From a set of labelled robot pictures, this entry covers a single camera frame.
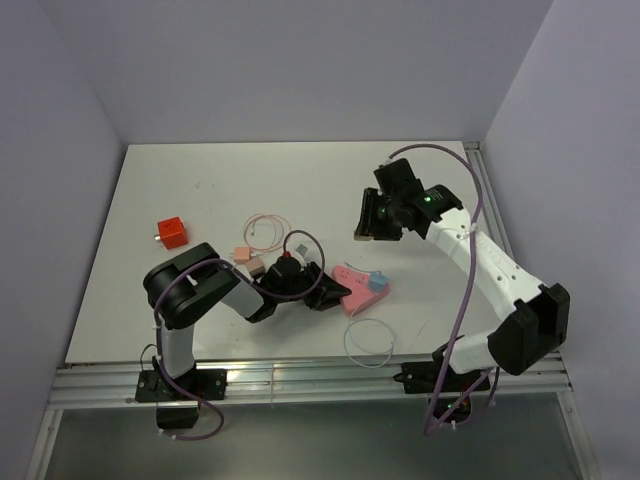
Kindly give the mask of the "pink triangular power strip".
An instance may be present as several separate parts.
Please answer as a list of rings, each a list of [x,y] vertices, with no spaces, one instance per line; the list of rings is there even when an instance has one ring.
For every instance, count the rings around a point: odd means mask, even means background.
[[[389,294],[389,281],[387,289],[382,293],[374,293],[368,289],[368,278],[372,272],[380,271],[361,271],[341,265],[333,268],[332,278],[352,291],[350,296],[341,299],[341,306],[348,317],[365,311]]]

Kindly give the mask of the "blue charger plug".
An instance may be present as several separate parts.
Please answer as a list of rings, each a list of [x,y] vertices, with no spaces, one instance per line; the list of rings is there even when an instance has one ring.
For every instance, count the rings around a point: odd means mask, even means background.
[[[382,293],[388,287],[387,277],[381,272],[372,272],[368,278],[368,289],[374,293]]]

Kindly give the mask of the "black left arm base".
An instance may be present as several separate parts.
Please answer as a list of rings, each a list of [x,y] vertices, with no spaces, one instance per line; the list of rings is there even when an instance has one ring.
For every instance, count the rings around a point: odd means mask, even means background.
[[[193,366],[179,378],[169,382],[156,360],[151,369],[143,369],[138,377],[134,401],[156,404],[156,424],[176,433],[193,428],[204,407],[203,400],[223,400],[227,386],[225,369],[199,369]]]

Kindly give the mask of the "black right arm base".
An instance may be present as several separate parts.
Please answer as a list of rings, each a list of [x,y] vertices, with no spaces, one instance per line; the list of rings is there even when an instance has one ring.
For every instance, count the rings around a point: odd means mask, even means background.
[[[400,372],[393,376],[393,380],[403,385],[405,394],[432,394],[437,383],[439,371],[440,365],[433,361],[404,362],[401,364]],[[449,368],[441,392],[460,395],[476,382],[481,375],[482,372],[480,370],[456,374]],[[471,416],[472,409],[472,400],[468,397],[447,418],[446,422],[466,421]]]

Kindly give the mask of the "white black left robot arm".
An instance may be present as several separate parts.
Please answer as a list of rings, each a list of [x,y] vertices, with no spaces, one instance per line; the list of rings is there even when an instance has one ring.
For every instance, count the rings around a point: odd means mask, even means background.
[[[194,389],[194,325],[217,304],[258,323],[282,303],[301,301],[312,311],[325,311],[352,294],[300,251],[283,253],[256,280],[248,280],[208,243],[151,269],[143,288],[157,316],[158,385],[172,399],[183,399]]]

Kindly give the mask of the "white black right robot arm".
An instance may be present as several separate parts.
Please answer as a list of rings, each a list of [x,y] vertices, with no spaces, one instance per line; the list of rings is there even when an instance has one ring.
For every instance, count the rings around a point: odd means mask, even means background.
[[[439,248],[485,296],[499,325],[464,336],[433,365],[435,383],[452,390],[469,372],[498,367],[520,375],[566,340],[569,292],[523,270],[485,233],[447,187],[425,188],[405,159],[374,172],[377,187],[363,192],[358,240],[398,241],[417,233]]]

